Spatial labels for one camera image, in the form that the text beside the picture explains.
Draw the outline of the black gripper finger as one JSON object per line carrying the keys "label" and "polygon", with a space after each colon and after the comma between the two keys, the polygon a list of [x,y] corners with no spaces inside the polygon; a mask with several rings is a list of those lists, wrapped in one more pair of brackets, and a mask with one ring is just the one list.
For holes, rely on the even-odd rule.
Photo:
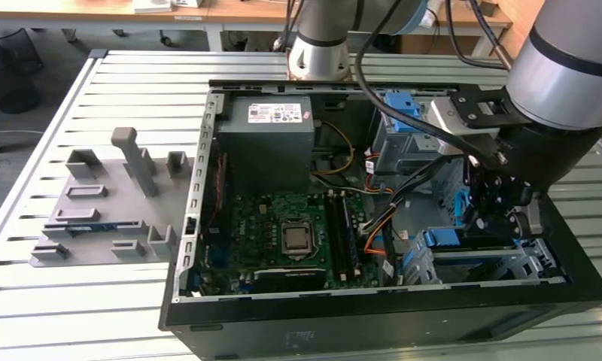
{"label": "black gripper finger", "polygon": [[516,239],[532,239],[542,234],[539,193],[532,185],[518,178],[507,178],[503,185],[504,230]]}
{"label": "black gripper finger", "polygon": [[467,165],[467,231],[504,236],[503,200],[499,194],[503,182],[495,171]]}

